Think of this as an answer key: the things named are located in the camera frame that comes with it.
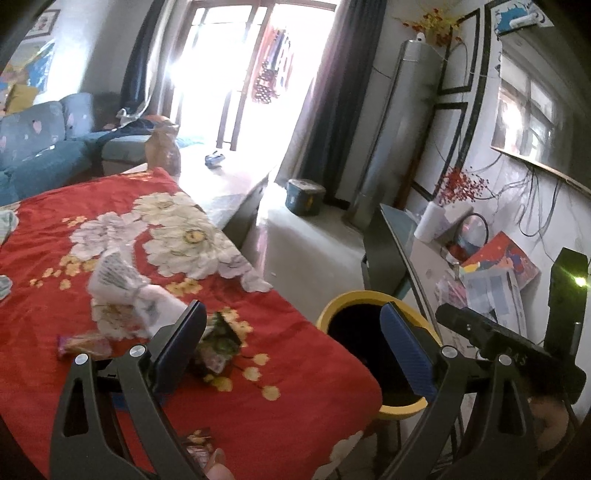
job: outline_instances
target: dark curtain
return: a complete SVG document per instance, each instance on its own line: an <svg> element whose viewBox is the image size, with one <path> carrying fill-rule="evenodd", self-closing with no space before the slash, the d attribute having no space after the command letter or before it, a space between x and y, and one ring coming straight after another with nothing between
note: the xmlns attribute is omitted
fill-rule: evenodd
<svg viewBox="0 0 591 480"><path fill-rule="evenodd" d="M359 122L388 0L350 0L299 177L335 193Z"/></svg>
<svg viewBox="0 0 591 480"><path fill-rule="evenodd" d="M154 0L131 51L121 87L121 108L128 113L135 113L145 100L150 44L165 2Z"/></svg>

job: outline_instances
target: sofa cushion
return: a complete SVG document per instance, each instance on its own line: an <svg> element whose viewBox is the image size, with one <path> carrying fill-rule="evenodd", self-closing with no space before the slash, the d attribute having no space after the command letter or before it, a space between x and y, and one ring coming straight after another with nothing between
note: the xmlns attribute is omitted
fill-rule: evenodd
<svg viewBox="0 0 591 480"><path fill-rule="evenodd" d="M47 102L0 122L0 170L14 166L66 137L60 102Z"/></svg>
<svg viewBox="0 0 591 480"><path fill-rule="evenodd" d="M89 147L83 141L66 140L7 169L19 199L67 185L90 169Z"/></svg>
<svg viewBox="0 0 591 480"><path fill-rule="evenodd" d="M66 121L66 140L82 137L95 129L94 100L90 93L74 93L60 100Z"/></svg>
<svg viewBox="0 0 591 480"><path fill-rule="evenodd" d="M149 135L130 135L109 141L102 151L103 160L119 161L128 165L140 165L146 162L145 143ZM179 148L203 143L200 137L177 137Z"/></svg>
<svg viewBox="0 0 591 480"><path fill-rule="evenodd" d="M14 189L10 176L0 171L0 210L2 206L18 201L17 191Z"/></svg>

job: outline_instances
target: white curtain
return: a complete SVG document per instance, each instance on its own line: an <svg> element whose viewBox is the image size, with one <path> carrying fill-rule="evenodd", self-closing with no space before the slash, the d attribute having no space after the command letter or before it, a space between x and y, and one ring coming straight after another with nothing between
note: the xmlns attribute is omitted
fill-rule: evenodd
<svg viewBox="0 0 591 480"><path fill-rule="evenodd" d="M335 11L335 21L330 31L322 61L318 69L318 74L312 80L308 95L302 106L300 117L295 125L293 136L287 153L281 162L279 172L275 182L285 186L287 180L295 177L301 170L301 165L306 154L306 149L310 141L310 136L317 121L320 107L322 106L326 94L326 80L329 72L336 61L337 45L343 34L346 12L349 8L350 0L342 0Z"/></svg>

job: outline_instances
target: small container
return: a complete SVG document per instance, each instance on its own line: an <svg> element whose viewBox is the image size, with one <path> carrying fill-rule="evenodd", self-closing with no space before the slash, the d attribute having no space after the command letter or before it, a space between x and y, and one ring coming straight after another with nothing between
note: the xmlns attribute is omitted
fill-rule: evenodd
<svg viewBox="0 0 591 480"><path fill-rule="evenodd" d="M421 221L417 225L417 229L414 231L415 238L426 244L431 242L435 238L439 225L444 218L445 208L435 202L429 202Z"/></svg>
<svg viewBox="0 0 591 480"><path fill-rule="evenodd" d="M297 216L313 216L320 213L326 189L311 180L291 179L287 182L285 206Z"/></svg>

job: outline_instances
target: paper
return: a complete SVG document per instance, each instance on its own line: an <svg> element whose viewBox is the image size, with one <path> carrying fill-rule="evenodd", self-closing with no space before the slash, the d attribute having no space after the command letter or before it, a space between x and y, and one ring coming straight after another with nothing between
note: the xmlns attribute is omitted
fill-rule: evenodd
<svg viewBox="0 0 591 480"><path fill-rule="evenodd" d="M490 268L462 275L468 307L527 338L519 286L510 268Z"/></svg>

